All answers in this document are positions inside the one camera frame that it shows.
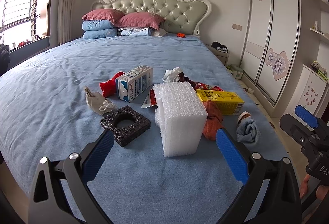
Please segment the yellow banana milk carton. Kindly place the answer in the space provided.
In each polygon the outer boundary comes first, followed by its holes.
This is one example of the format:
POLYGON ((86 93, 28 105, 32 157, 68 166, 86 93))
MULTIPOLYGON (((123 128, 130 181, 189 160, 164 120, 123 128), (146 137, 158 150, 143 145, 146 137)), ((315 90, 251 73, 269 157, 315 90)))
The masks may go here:
POLYGON ((244 100, 234 92, 216 90, 196 90, 202 102, 213 101, 223 115, 237 115, 244 105, 244 100))

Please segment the orange brown cloth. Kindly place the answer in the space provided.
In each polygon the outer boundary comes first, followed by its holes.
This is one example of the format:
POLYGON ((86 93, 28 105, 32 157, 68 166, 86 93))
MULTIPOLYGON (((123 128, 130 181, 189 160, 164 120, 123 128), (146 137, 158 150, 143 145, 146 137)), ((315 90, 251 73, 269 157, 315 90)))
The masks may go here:
POLYGON ((207 120, 202 133, 206 139, 216 141, 217 131, 224 127, 222 112, 211 100, 204 101, 203 105, 207 111, 207 120))

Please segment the red milk candy wrapper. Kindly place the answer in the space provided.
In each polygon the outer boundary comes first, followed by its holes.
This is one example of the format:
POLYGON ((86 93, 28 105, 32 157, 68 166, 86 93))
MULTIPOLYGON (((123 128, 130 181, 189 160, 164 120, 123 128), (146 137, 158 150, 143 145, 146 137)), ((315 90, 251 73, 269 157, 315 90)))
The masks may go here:
POLYGON ((189 83, 195 90, 213 90, 213 91, 223 91, 219 86, 212 86, 205 83, 189 80, 189 83))

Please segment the black foam square with hole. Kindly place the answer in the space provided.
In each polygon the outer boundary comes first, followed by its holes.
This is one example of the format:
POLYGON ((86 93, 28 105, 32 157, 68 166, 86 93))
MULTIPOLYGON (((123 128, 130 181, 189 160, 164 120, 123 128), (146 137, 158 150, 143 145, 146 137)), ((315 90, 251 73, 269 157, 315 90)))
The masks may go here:
POLYGON ((109 129, 115 141, 125 147, 151 127, 151 121, 130 106, 109 113, 100 120, 104 129, 109 129))

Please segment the white mask pouch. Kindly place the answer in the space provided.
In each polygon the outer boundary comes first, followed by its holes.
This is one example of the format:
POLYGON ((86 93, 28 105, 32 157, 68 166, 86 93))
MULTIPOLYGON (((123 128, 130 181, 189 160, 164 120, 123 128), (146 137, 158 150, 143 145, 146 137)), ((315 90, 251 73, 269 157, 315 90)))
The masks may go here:
POLYGON ((93 93, 87 86, 84 87, 84 92, 86 104, 93 112, 102 116, 115 109, 115 104, 103 97, 101 93, 93 93))

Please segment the white foam packing block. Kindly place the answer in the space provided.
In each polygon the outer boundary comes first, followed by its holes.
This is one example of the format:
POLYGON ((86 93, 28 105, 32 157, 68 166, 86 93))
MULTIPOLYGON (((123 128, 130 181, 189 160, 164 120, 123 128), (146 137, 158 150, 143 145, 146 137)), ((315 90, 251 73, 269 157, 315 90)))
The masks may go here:
POLYGON ((189 82, 163 82, 153 86, 163 156, 195 154, 207 120, 207 111, 189 82))

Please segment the red sock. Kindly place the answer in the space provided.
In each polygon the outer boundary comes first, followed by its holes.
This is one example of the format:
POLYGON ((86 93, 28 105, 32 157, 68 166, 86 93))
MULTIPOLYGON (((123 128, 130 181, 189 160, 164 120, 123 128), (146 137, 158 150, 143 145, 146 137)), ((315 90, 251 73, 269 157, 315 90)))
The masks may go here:
POLYGON ((120 72, 116 73, 108 81, 101 82, 99 84, 103 97, 110 97, 110 96, 113 96, 116 94, 117 89, 116 89, 116 85, 115 85, 115 79, 122 75, 124 75, 124 72, 120 71, 120 72))

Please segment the white tissue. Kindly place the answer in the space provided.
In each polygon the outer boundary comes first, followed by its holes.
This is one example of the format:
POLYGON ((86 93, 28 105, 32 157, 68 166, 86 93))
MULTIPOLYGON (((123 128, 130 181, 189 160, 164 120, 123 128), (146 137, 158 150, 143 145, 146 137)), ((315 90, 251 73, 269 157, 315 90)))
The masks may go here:
POLYGON ((180 67, 174 67, 173 69, 166 70, 162 80, 163 82, 178 82, 180 80, 180 74, 183 70, 180 67))

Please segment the white blue milk carton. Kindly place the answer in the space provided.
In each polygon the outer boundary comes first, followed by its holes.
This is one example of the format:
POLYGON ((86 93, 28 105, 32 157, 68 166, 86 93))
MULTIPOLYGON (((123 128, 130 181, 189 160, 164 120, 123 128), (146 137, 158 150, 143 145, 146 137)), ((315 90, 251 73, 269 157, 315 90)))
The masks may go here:
POLYGON ((153 68, 139 66, 115 79, 117 96, 130 103, 153 83, 153 68))

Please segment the red white snack bag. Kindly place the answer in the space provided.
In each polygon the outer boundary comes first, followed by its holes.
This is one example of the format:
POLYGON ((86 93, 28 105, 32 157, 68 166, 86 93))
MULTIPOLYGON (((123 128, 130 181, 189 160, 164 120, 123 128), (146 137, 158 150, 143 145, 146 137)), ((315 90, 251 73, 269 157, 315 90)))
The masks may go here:
POLYGON ((143 108, 143 109, 150 108, 150 107, 155 106, 156 104, 157 103, 156 103, 156 97, 154 94, 154 89, 153 89, 153 87, 151 87, 148 95, 146 96, 143 104, 141 105, 141 108, 143 108))

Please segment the dark maroon sock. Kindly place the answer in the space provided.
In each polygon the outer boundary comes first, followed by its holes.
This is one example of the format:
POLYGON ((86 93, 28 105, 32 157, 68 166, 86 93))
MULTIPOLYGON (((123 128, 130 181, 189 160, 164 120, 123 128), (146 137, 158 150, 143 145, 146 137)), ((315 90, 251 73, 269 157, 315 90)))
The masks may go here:
POLYGON ((178 76, 179 76, 179 82, 189 82, 190 81, 190 78, 185 76, 183 72, 180 72, 178 76))

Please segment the black white clothes on nightstand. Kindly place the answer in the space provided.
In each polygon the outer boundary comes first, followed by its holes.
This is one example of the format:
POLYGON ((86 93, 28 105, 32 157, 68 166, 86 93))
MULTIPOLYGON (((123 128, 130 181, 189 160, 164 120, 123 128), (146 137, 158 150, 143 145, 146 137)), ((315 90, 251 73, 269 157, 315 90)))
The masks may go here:
POLYGON ((211 47, 218 50, 219 52, 228 53, 228 48, 217 41, 213 42, 211 47))

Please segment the upper light blue pillow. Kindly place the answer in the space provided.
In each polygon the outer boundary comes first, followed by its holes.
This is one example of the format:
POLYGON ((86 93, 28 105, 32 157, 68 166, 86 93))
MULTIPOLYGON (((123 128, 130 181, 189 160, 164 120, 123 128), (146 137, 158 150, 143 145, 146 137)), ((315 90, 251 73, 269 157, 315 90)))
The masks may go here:
POLYGON ((81 28, 84 31, 101 31, 115 28, 115 25, 109 20, 90 20, 83 21, 81 28))

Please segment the pink pillow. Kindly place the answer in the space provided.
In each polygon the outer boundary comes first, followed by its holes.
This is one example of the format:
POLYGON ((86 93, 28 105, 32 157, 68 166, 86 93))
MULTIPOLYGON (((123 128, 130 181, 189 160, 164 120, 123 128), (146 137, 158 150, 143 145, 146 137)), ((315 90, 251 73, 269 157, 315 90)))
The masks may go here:
POLYGON ((115 26, 117 28, 150 27, 155 30, 159 30, 160 24, 164 21, 165 19, 158 14, 152 14, 149 12, 133 12, 120 18, 115 23, 115 26))
POLYGON ((92 10, 82 16, 83 21, 92 21, 92 20, 108 20, 112 24, 115 24, 119 21, 125 13, 113 8, 98 8, 92 10))

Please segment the window with bars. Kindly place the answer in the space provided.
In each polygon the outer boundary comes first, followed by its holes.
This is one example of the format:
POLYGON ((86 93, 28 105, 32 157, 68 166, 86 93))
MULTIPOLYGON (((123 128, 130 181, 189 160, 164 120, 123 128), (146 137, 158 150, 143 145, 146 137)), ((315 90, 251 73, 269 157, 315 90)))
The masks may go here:
POLYGON ((1 44, 15 51, 50 37, 51 0, 1 0, 1 44))

